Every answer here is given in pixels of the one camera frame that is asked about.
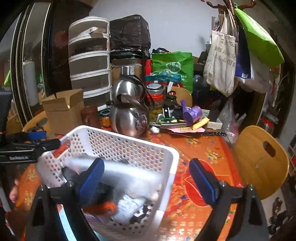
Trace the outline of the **left hand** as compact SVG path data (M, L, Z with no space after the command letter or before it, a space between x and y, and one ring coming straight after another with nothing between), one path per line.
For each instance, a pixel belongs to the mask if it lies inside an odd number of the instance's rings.
M13 203L17 203L19 199L19 185L20 185L20 180L15 179L14 180L14 186L10 191L9 198Z

